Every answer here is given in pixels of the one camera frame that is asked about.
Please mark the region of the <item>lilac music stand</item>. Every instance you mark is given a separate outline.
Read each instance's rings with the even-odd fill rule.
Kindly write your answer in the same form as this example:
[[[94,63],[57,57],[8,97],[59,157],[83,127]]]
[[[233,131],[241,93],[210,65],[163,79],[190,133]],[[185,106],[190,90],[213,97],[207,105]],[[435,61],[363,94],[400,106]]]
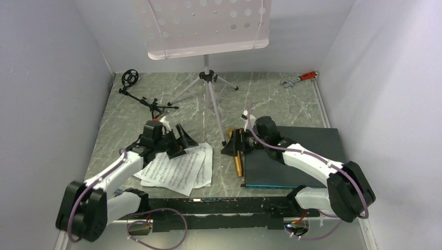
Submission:
[[[210,68],[212,54],[265,48],[269,44],[272,1],[130,1],[145,36],[148,57],[167,60],[203,56],[199,77],[167,103],[171,106],[199,81],[204,81],[215,111],[222,145],[226,145],[214,91],[221,80]]]

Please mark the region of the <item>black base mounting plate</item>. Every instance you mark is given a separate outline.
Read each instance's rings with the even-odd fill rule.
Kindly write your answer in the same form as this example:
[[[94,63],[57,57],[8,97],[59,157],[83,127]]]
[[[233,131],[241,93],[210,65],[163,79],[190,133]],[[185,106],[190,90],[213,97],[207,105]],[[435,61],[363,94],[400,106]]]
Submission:
[[[149,220],[153,232],[171,230],[267,228],[279,230],[284,223],[303,217],[319,217],[314,209],[296,208],[284,196],[224,198],[152,198],[151,215],[124,216],[121,223]]]

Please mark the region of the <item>black microphone stand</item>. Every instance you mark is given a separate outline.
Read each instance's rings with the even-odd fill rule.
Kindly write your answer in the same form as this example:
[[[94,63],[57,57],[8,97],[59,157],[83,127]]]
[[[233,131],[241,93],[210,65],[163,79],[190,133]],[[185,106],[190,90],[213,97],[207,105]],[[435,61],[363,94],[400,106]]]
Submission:
[[[158,104],[158,99],[154,98],[150,103],[147,101],[146,97],[138,98],[129,93],[128,89],[133,87],[139,79],[139,73],[135,69],[129,69],[123,73],[121,76],[122,88],[118,90],[119,94],[129,96],[135,99],[140,104],[149,108],[152,120],[158,120],[158,118],[164,114],[166,109],[179,109],[178,106],[161,106]]]

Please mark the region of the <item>orange handled adjustable wrench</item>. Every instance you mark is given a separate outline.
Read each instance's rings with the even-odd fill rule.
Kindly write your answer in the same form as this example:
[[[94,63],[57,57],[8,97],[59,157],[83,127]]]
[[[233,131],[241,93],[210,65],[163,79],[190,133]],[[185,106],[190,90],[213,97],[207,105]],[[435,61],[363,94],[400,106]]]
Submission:
[[[284,88],[293,87],[298,82],[316,78],[318,75],[319,75],[318,71],[310,71],[310,72],[304,73],[294,79],[281,80],[280,85],[282,85]]]

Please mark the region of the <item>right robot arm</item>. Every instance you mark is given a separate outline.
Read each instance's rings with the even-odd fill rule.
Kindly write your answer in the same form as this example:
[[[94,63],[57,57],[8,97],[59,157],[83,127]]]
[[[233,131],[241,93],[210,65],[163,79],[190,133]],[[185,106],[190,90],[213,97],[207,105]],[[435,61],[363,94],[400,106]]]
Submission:
[[[287,210],[300,216],[309,209],[331,211],[345,221],[355,218],[367,219],[369,206],[376,196],[361,167],[353,162],[335,161],[321,156],[296,140],[282,136],[276,123],[269,116],[252,122],[246,119],[245,128],[233,129],[229,142],[223,143],[221,154],[231,157],[265,150],[267,156],[291,169],[296,169],[323,187],[297,185],[286,196]]]

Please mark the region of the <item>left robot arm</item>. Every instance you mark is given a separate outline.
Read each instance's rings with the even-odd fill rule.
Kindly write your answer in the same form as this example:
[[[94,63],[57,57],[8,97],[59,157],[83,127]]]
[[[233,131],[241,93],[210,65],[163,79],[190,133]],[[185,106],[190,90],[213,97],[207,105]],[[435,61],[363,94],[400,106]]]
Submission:
[[[72,242],[93,242],[114,220],[126,215],[142,219],[152,213],[148,193],[129,188],[120,195],[113,194],[157,155],[165,153],[170,159],[180,158],[187,148],[198,146],[180,124],[175,130],[165,121],[148,120],[138,138],[120,149],[120,156],[107,168],[85,181],[70,182],[64,191],[56,228],[65,231]]]

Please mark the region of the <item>dark blue flat box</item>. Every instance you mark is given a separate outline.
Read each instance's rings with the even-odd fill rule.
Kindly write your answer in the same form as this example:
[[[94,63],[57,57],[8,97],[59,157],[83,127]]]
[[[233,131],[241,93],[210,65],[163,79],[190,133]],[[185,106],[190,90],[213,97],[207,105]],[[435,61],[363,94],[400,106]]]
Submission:
[[[245,156],[244,184],[251,189],[290,189],[300,185],[325,188],[330,174],[347,163],[336,128],[277,128],[282,137],[292,139],[290,151],[279,160],[265,150],[255,149]]]

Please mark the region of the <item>sheet music page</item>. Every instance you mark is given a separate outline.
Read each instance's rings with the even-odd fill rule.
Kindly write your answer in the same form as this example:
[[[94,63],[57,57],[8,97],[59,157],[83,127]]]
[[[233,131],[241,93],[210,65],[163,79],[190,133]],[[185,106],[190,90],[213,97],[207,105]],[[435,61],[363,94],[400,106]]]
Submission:
[[[205,151],[200,148],[191,148],[184,155],[173,159],[166,153],[159,153],[152,162],[133,176],[147,182],[147,186],[167,188],[189,196],[205,156]]]
[[[211,185],[212,182],[212,163],[213,163],[213,148],[207,144],[207,143],[200,143],[197,147],[191,147],[191,148],[200,148],[205,151],[206,156],[205,160],[203,162],[203,165],[198,172],[197,179],[195,181],[194,189],[207,187]],[[147,182],[141,181],[142,186],[147,186]]]

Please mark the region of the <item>gold microphone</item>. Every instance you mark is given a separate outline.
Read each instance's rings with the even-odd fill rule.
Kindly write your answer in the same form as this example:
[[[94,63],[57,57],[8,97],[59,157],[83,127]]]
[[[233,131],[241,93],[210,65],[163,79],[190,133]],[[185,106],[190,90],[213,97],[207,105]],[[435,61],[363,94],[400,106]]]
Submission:
[[[239,177],[239,178],[243,177],[243,166],[242,166],[241,152],[238,156],[231,156],[231,157],[234,160],[235,171],[236,171],[237,177]]]

